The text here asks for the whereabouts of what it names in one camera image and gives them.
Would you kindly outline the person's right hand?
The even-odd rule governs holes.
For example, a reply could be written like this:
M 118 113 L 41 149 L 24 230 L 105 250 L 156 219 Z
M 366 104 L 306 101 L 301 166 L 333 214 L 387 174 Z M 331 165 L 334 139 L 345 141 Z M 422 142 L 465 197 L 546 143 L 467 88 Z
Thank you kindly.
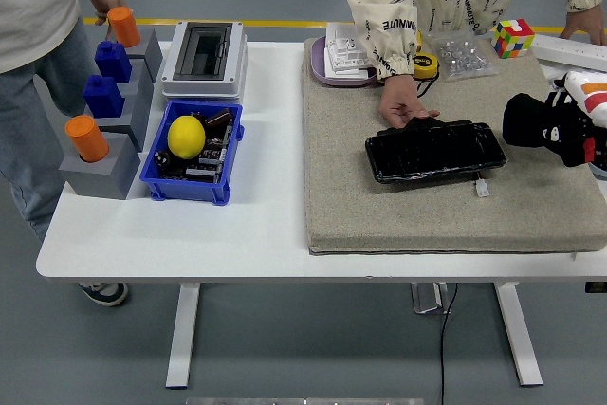
M 439 110 L 428 110 L 418 99 L 416 90 L 386 85 L 379 104 L 379 113 L 391 127 L 404 128 L 413 119 L 431 119 Z

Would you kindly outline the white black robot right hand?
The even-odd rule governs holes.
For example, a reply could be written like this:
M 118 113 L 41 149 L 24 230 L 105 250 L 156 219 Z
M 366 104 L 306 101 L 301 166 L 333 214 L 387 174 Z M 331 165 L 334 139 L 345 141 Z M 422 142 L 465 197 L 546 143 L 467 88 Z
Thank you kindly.
M 591 70 L 570 70 L 553 82 L 546 104 L 580 111 L 601 134 L 606 133 L 606 74 Z

